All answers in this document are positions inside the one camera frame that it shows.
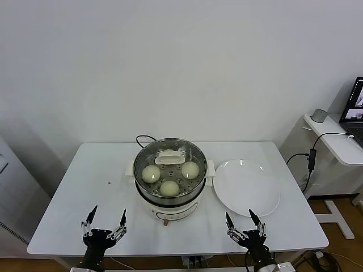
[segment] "white plate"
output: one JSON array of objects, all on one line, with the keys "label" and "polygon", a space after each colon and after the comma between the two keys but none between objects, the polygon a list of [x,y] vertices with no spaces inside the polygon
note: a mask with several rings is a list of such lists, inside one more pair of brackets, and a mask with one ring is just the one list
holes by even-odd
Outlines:
[{"label": "white plate", "polygon": [[213,179],[218,198],[235,213],[258,216],[272,213],[280,202],[279,183],[263,166],[247,160],[222,163]]}]

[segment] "laptop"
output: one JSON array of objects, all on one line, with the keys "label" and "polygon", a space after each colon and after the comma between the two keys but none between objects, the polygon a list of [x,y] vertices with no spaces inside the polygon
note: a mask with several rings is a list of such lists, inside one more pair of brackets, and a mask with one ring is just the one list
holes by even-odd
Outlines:
[{"label": "laptop", "polygon": [[339,123],[363,147],[363,77],[356,79]]}]

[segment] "white desk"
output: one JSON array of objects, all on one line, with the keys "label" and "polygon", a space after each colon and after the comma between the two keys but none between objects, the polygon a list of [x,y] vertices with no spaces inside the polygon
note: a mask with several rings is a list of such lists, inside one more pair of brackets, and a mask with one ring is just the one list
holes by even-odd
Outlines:
[{"label": "white desk", "polygon": [[[304,120],[317,134],[323,133],[345,133],[346,131],[339,125],[339,115],[332,114],[327,116],[323,123],[317,123],[311,119],[311,114],[306,113]],[[346,166],[363,165],[363,149],[353,140],[348,139],[346,135],[325,135],[321,137],[322,142],[333,153],[334,157]],[[354,205],[361,204],[363,193],[356,197],[352,203]],[[343,216],[331,200],[325,200],[325,204],[330,210],[330,214],[317,214],[320,223],[337,223],[346,239],[354,239],[354,234]]]},{"label": "white desk", "polygon": [[[196,143],[216,166],[230,159],[260,163],[278,180],[281,201],[262,218],[272,252],[321,249],[328,240],[295,179],[272,142]],[[164,227],[143,210],[134,184],[124,176],[136,143],[82,144],[61,181],[29,246],[28,252],[51,256],[82,256],[81,221],[98,205],[92,227],[114,229],[127,209],[127,234],[106,256],[182,256],[244,253],[226,234],[225,211],[211,187],[189,217]],[[230,210],[236,226],[255,228],[252,220]]]}]

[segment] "black cable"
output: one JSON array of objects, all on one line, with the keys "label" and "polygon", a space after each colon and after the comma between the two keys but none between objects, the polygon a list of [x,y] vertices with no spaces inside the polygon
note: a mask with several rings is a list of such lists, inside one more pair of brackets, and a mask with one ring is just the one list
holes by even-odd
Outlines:
[{"label": "black cable", "polygon": [[303,257],[304,261],[302,261],[301,263],[299,263],[296,267],[295,267],[295,270],[297,271],[298,267],[301,266],[305,261],[307,260],[311,260],[311,258],[309,259],[305,259],[303,255],[301,255],[301,257]]},{"label": "black cable", "polygon": [[138,139],[139,139],[140,137],[146,137],[146,138],[150,138],[150,139],[153,139],[154,141],[156,141],[156,139],[155,139],[154,137],[151,137],[151,136],[149,136],[149,135],[138,135],[138,136],[136,136],[136,142],[137,142],[137,144],[138,144],[139,146],[141,146],[141,148],[143,148],[143,146],[142,146],[142,144],[140,144],[140,142],[138,141]]},{"label": "black cable", "polygon": [[309,184],[310,177],[311,177],[311,173],[312,173],[312,170],[309,170],[309,176],[307,177],[307,180],[306,180],[306,183],[305,183],[304,190],[302,191],[303,193],[305,192],[305,190],[306,190],[306,188],[307,188],[307,185]]},{"label": "black cable", "polygon": [[293,158],[293,157],[296,157],[296,156],[308,156],[309,155],[309,153],[296,153],[296,154],[294,154],[294,155],[292,155],[289,159],[288,159],[288,161],[286,162],[286,164],[289,164],[289,162],[291,161],[291,159]]},{"label": "black cable", "polygon": [[313,145],[313,149],[315,149],[315,145],[316,143],[318,142],[318,140],[324,136],[324,135],[349,135],[349,133],[333,133],[333,132],[326,132],[326,133],[323,133],[321,134],[316,140],[315,140],[315,143]]},{"label": "black cable", "polygon": [[302,263],[307,262],[316,272],[343,272],[338,261],[327,252],[323,252],[323,258],[325,258],[326,261],[330,264],[329,266],[322,265],[315,255],[315,252],[314,255],[310,258],[305,258],[303,255],[301,255],[301,257],[304,260],[295,266],[296,271],[298,271],[297,269]]},{"label": "black cable", "polygon": [[202,268],[202,258],[201,256],[196,256],[197,261],[199,262],[199,268]]},{"label": "black cable", "polygon": [[248,264],[247,264],[247,255],[249,254],[249,252],[250,252],[250,250],[248,250],[246,252],[246,255],[244,255],[244,266],[245,266],[247,272],[250,272],[250,270],[248,269]]},{"label": "black cable", "polygon": [[193,268],[195,268],[195,256],[190,256],[189,260],[193,263]]},{"label": "black cable", "polygon": [[331,254],[323,252],[323,256],[323,258],[325,258],[326,261],[330,264],[329,266],[322,265],[316,255],[311,258],[311,266],[317,272],[342,272],[340,264]]}]

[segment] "table leg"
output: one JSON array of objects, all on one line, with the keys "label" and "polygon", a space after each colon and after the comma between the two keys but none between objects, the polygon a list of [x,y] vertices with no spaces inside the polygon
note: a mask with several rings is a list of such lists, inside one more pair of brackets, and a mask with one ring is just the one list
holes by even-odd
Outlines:
[{"label": "table leg", "polygon": [[357,206],[357,205],[362,206],[362,204],[363,204],[363,192],[360,193],[355,199],[352,200],[352,204],[354,206]]},{"label": "table leg", "polygon": [[56,262],[58,262],[59,264],[61,264],[65,268],[67,268],[68,270],[70,270],[72,268],[72,264],[65,261],[62,257],[54,257],[53,260],[55,260]]},{"label": "table leg", "polygon": [[346,239],[354,239],[354,234],[351,231],[349,225],[344,220],[338,208],[335,206],[333,200],[324,200],[330,210],[330,214],[315,214],[320,224],[322,223],[337,223],[341,232]]}]

